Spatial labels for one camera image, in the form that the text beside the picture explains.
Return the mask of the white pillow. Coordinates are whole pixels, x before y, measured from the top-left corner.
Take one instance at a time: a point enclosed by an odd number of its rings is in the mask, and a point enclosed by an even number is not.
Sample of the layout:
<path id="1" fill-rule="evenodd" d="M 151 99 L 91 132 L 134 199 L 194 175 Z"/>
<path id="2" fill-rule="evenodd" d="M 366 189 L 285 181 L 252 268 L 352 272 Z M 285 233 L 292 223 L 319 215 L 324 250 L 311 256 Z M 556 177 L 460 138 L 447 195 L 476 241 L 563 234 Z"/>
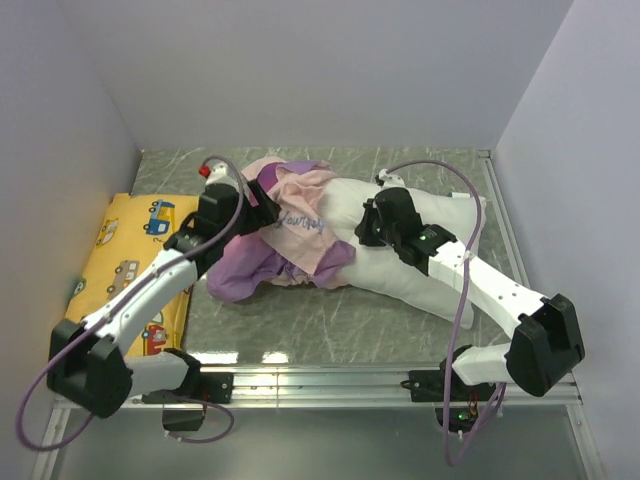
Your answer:
<path id="1" fill-rule="evenodd" d="M 335 178 L 324 186 L 321 217 L 339 240 L 355 248 L 355 259 L 340 274 L 350 286 L 401 300 L 452 322 L 458 292 L 403 263 L 390 247 L 359 243 L 355 229 L 364 215 L 363 204 L 379 191 L 374 183 L 349 178 Z M 440 225 L 459 240 L 469 240 L 476 225 L 476 204 L 470 194 L 439 196 L 415 188 L 409 193 L 424 224 Z"/>

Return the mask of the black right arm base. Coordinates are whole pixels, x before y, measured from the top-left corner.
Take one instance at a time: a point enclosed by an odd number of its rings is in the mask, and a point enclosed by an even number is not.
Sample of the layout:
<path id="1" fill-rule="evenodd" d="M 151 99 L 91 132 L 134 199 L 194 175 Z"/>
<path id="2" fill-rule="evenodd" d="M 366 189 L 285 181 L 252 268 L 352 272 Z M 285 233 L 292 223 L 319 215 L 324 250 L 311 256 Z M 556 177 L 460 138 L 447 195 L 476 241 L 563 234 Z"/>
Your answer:
<path id="1" fill-rule="evenodd" d="M 444 369 L 411 370 L 408 378 L 400 386 L 410 392 L 413 403 L 444 402 Z M 452 374 L 450 401 L 460 403 L 459 407 L 449 410 L 449 432 L 452 434 L 468 434 L 479 418 L 479 404 L 487 402 L 496 392 L 494 384 L 482 383 L 474 386 L 465 385 L 458 376 Z"/>

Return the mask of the pink purple pillowcase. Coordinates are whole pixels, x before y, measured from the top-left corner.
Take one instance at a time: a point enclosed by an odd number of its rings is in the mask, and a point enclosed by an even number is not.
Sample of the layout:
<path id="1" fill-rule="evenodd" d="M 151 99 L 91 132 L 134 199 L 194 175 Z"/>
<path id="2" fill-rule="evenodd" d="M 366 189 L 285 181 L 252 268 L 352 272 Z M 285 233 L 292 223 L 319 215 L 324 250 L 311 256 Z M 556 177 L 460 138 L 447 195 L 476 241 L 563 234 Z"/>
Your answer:
<path id="1" fill-rule="evenodd" d="M 256 180 L 281 211 L 274 224 L 236 236 L 225 246 L 222 258 L 207 273 L 209 294 L 235 303 L 252 296 L 262 282 L 345 286 L 341 271 L 355 260 L 356 249 L 338 238 L 320 212 L 325 186 L 337 177 L 330 165 L 270 156 L 242 173 Z"/>

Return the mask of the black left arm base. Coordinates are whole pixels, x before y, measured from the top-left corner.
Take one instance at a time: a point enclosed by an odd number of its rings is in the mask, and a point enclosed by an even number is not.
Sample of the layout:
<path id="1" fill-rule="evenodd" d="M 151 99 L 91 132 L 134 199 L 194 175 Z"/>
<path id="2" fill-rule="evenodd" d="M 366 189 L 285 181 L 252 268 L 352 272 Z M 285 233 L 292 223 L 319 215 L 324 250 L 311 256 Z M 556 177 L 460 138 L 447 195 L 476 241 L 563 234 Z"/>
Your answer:
<path id="1" fill-rule="evenodd" d="M 231 372 L 201 373 L 194 386 L 188 386 L 168 395 L 152 392 L 141 397 L 143 405 L 161 406 L 162 425 L 170 433 L 197 432 L 206 414 L 215 406 L 230 404 L 234 386 Z"/>

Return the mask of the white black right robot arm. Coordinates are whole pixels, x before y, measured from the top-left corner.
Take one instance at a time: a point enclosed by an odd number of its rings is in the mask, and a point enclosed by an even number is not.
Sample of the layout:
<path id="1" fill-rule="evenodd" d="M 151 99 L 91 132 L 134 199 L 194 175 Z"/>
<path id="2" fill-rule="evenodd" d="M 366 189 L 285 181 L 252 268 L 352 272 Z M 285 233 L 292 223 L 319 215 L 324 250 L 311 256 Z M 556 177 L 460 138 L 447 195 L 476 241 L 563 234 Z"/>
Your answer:
<path id="1" fill-rule="evenodd" d="M 391 247 L 403 263 L 479 307 L 509 338 L 506 344 L 454 354 L 451 368 L 440 376 L 446 396 L 460 400 L 475 385 L 514 383 L 542 397 L 584 359 L 576 309 L 567 297 L 546 297 L 518 284 L 444 227 L 423 223 L 405 188 L 384 189 L 363 208 L 355 229 L 361 244 Z"/>

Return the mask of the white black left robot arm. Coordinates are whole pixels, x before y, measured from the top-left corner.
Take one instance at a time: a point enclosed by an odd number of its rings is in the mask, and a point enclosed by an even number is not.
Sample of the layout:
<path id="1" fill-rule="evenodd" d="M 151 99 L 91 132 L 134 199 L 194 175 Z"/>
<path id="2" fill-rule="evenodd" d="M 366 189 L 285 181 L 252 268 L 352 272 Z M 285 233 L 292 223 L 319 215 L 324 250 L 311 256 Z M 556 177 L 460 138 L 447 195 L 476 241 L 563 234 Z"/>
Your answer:
<path id="1" fill-rule="evenodd" d="M 223 256 L 236 236 L 274 224 L 279 206 L 255 180 L 206 186 L 189 225 L 172 234 L 149 267 L 102 308 L 51 333 L 47 387 L 105 419 L 133 396 L 168 391 L 179 402 L 201 392 L 201 364 L 175 348 L 127 359 L 147 325 Z"/>

